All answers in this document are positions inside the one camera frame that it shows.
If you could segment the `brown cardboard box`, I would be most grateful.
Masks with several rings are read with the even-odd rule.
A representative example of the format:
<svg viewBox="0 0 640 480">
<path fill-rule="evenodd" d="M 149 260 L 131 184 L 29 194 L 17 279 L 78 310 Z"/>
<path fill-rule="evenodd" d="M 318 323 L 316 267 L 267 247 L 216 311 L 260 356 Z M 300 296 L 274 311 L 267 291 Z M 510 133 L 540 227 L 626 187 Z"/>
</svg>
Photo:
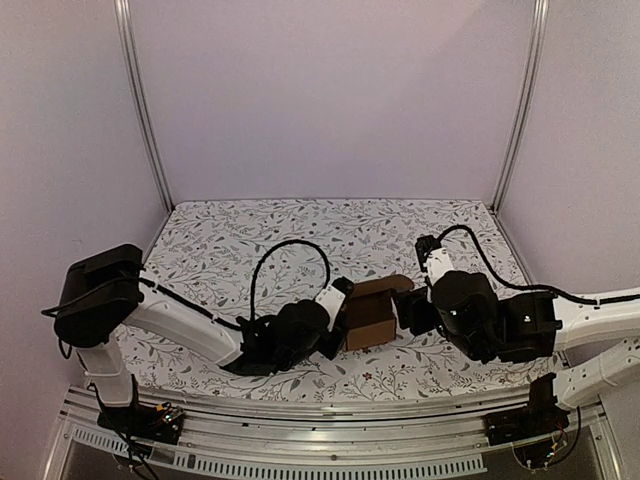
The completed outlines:
<svg viewBox="0 0 640 480">
<path fill-rule="evenodd" d="M 346 303 L 345 349 L 357 351 L 393 341 L 397 328 L 393 295 L 413 289 L 414 282 L 401 274 L 356 283 Z"/>
</svg>

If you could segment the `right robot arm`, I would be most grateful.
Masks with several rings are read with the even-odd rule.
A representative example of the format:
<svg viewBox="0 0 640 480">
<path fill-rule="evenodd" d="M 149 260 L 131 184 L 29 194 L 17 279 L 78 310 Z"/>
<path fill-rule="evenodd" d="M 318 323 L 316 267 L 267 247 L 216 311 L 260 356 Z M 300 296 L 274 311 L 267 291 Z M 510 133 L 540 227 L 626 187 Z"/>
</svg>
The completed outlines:
<svg viewBox="0 0 640 480">
<path fill-rule="evenodd" d="M 399 325 L 414 335 L 437 331 L 472 361 L 527 363 L 557 352 L 614 341 L 597 356 L 532 382 L 517 427 L 537 436 L 556 409 L 569 411 L 639 378 L 639 294 L 568 300 L 548 287 L 499 299 L 481 273 L 448 271 L 420 289 L 392 295 Z"/>
</svg>

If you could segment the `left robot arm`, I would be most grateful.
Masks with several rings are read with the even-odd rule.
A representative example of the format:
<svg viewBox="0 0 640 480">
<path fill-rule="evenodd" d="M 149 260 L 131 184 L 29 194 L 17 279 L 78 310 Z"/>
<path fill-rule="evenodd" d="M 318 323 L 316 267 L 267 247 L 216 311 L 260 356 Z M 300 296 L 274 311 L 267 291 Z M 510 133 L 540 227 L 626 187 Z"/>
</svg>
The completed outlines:
<svg viewBox="0 0 640 480">
<path fill-rule="evenodd" d="M 345 304 L 354 288 L 345 277 L 326 276 L 312 299 L 228 322 L 145 273 L 141 250 L 123 244 L 72 264 L 58 305 L 41 313 L 52 319 L 59 342 L 77 352 L 111 419 L 138 434 L 149 415 L 135 401 L 137 382 L 116 344 L 120 325 L 157 334 L 233 375 L 268 377 L 315 352 L 335 357 L 346 337 Z"/>
</svg>

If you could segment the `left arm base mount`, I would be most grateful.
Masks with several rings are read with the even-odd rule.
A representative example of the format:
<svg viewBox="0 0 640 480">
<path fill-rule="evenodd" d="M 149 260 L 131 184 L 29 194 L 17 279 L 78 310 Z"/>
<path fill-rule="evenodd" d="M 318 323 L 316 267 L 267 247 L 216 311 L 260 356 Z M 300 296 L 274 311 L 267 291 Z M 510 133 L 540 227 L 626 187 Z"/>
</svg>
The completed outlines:
<svg viewBox="0 0 640 480">
<path fill-rule="evenodd" d="M 185 411 L 170 402 L 146 406 L 133 402 L 128 407 L 101 406 L 98 425 L 125 439 L 140 438 L 177 445 L 183 430 Z"/>
</svg>

